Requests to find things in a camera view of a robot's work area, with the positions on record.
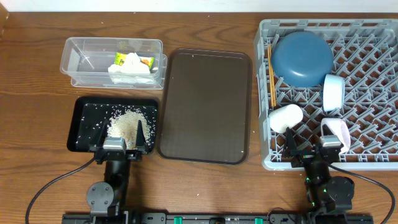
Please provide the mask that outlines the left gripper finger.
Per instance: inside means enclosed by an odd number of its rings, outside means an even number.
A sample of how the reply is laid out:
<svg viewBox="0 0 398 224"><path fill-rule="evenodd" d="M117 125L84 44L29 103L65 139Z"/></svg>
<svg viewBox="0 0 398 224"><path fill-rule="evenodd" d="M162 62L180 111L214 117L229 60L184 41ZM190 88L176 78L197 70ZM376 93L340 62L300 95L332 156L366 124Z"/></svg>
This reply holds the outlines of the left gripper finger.
<svg viewBox="0 0 398 224"><path fill-rule="evenodd" d="M96 143L96 147L102 147L103 146L104 140L105 140L105 138L107 136L108 119L105 118L104 121L102 121L100 123L100 125L101 125L101 127L99 129L99 133L97 134L98 140L97 140L97 143Z"/></svg>
<svg viewBox="0 0 398 224"><path fill-rule="evenodd" d="M135 150L139 151L141 154L148 154L149 153L149 147L147 145L147 142L146 142L146 139L145 139L145 136L144 136L141 120L139 120L138 123L137 123L137 134L136 134Z"/></svg>

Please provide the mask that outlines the rice food scraps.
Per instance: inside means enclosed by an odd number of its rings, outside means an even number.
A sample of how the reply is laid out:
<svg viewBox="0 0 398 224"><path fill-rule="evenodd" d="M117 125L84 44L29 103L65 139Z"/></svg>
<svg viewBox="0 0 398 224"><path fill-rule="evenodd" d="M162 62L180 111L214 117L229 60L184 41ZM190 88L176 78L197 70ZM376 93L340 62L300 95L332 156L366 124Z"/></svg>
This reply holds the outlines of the rice food scraps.
<svg viewBox="0 0 398 224"><path fill-rule="evenodd" d="M72 140L74 151L87 151L91 144L97 143L100 123L108 119L107 137L124 138L128 149L136 144L137 123L142 129L150 150L155 145L157 108L139 105L111 105L87 103L77 119L77 137Z"/></svg>

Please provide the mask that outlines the white cup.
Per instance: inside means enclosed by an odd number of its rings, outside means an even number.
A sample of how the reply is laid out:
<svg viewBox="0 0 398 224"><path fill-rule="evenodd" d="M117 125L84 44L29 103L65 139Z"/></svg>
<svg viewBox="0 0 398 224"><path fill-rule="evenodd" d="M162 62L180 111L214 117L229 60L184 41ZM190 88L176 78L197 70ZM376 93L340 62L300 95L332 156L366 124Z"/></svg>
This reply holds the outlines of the white cup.
<svg viewBox="0 0 398 224"><path fill-rule="evenodd" d="M301 107L290 104L283 106L269 114L270 128L276 133L285 133L287 128L293 128L303 119Z"/></svg>

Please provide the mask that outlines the white pink bowl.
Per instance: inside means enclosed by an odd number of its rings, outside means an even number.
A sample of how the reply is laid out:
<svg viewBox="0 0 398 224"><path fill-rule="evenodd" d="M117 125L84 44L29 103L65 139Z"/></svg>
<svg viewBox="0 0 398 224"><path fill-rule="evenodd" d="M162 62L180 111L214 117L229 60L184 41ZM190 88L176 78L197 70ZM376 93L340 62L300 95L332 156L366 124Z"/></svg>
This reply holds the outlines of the white pink bowl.
<svg viewBox="0 0 398 224"><path fill-rule="evenodd" d="M331 131L331 135L337 136L340 142L343 144L340 154L346 153L351 147L351 136L346 123L340 118L323 118L321 121L321 135L324 136L326 133L323 128L327 127Z"/></svg>

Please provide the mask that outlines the white tissue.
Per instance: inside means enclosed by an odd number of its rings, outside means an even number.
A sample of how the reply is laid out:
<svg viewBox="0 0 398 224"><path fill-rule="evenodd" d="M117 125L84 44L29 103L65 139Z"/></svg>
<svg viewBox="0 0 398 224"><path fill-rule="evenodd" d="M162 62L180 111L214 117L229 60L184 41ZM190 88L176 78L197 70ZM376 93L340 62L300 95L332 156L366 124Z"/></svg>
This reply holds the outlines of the white tissue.
<svg viewBox="0 0 398 224"><path fill-rule="evenodd" d="M108 68L108 73L114 84L153 84L155 82L151 69L142 63L124 64L113 63Z"/></svg>

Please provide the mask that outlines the light blue bowl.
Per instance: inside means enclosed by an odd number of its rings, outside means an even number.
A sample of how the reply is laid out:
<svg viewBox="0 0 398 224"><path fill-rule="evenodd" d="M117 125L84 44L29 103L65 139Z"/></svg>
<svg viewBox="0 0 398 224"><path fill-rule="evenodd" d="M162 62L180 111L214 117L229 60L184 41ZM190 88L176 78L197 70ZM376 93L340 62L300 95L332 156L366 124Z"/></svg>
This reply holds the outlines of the light blue bowl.
<svg viewBox="0 0 398 224"><path fill-rule="evenodd" d="M323 110L340 109L345 97L345 81L336 75L326 75L323 84Z"/></svg>

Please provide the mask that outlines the yellow green snack wrapper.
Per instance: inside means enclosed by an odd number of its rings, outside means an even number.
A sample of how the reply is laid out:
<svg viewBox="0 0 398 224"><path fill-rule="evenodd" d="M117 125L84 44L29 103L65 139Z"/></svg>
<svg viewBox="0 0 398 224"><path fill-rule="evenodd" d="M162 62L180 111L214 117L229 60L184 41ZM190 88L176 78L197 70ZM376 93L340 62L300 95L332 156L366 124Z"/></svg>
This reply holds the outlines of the yellow green snack wrapper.
<svg viewBox="0 0 398 224"><path fill-rule="evenodd" d="M154 57L141 57L138 56L138 54L136 53L116 53L115 59L114 59L114 63L116 65L124 65L126 64L135 64L135 63L142 63L144 65L146 65L147 67L149 67L149 69L152 68L153 64L155 62L155 58Z"/></svg>

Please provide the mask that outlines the dark blue plate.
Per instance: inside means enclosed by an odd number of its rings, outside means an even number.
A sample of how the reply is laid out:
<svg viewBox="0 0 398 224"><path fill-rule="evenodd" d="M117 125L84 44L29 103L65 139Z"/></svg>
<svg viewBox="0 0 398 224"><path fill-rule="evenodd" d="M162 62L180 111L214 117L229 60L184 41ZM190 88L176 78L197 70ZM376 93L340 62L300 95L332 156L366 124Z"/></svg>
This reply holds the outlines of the dark blue plate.
<svg viewBox="0 0 398 224"><path fill-rule="evenodd" d="M328 43L312 32L294 32L284 37L271 55L275 75L284 83L310 88L323 83L333 68Z"/></svg>

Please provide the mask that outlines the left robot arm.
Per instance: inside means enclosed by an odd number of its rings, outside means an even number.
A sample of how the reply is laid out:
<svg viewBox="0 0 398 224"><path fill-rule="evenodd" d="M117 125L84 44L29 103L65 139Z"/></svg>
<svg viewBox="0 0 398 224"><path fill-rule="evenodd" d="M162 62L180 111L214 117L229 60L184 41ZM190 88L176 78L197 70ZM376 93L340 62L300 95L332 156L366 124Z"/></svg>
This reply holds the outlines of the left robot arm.
<svg viewBox="0 0 398 224"><path fill-rule="evenodd" d="M104 180L90 186L86 201L90 206L88 223L130 223L128 212L122 212L129 184L129 171L132 161L140 161L149 152L144 137L142 122L136 126L136 145L129 150L122 137L107 136L103 126L97 134L98 142L90 144L97 164L105 164Z"/></svg>

